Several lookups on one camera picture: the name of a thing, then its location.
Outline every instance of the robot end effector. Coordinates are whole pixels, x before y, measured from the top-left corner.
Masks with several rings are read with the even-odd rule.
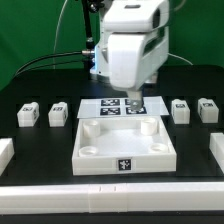
[[[142,85],[168,57],[169,1],[104,3],[100,11],[101,38],[95,48],[96,66],[91,72],[108,77],[115,90],[127,92],[131,108],[140,110]]]

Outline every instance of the small white cube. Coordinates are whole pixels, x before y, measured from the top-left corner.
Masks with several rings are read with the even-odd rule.
[[[185,100],[175,99],[172,101],[171,114],[175,124],[190,123],[190,109]]]
[[[14,155],[14,147],[11,138],[0,139],[0,176]]]
[[[36,102],[24,104],[17,113],[19,127],[33,127],[39,117],[39,105]]]
[[[68,118],[67,103],[54,104],[48,113],[50,127],[63,127]]]
[[[203,123],[218,123],[219,108],[211,99],[198,100],[198,114]]]

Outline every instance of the circular hole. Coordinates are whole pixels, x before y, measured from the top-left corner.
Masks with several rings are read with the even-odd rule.
[[[161,144],[161,143],[155,143],[152,144],[149,147],[151,152],[163,152],[163,153],[167,153],[169,151],[169,148],[167,145]]]
[[[98,149],[94,146],[85,146],[79,150],[79,157],[96,156]]]

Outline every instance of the green backdrop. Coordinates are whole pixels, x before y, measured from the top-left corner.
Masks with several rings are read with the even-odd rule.
[[[175,7],[181,0],[172,0]],[[27,61],[53,53],[56,26],[64,0],[0,0],[0,89]],[[172,13],[170,53],[194,64],[224,66],[224,1],[187,0]],[[91,16],[98,39],[98,16]],[[81,1],[69,0],[58,37],[57,52],[85,48]],[[183,65],[169,58],[168,65]],[[69,67],[80,67],[73,64]]]

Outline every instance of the white cable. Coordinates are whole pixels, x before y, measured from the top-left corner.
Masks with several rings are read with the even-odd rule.
[[[178,59],[180,59],[180,60],[183,60],[183,61],[187,62],[187,63],[190,64],[190,65],[193,65],[192,62],[188,61],[188,60],[185,59],[185,58],[182,58],[182,57],[180,57],[180,56],[177,56],[177,55],[175,55],[175,54],[170,54],[170,53],[168,53],[168,55],[171,56],[171,57],[174,57],[174,58],[178,58]]]
[[[54,54],[56,53],[56,48],[57,48],[57,43],[58,43],[58,35],[59,35],[60,26],[61,26],[61,21],[62,21],[62,18],[63,18],[63,15],[64,15],[64,11],[65,11],[65,8],[67,6],[68,1],[69,0],[65,0],[64,4],[62,6],[62,9],[61,9],[61,13],[60,13],[59,19],[58,19],[58,24],[57,24],[56,34],[55,34],[55,40],[54,40]]]
[[[187,0],[182,0],[182,2],[174,8],[174,11],[177,12],[180,9],[182,9],[186,2],[187,2]]]

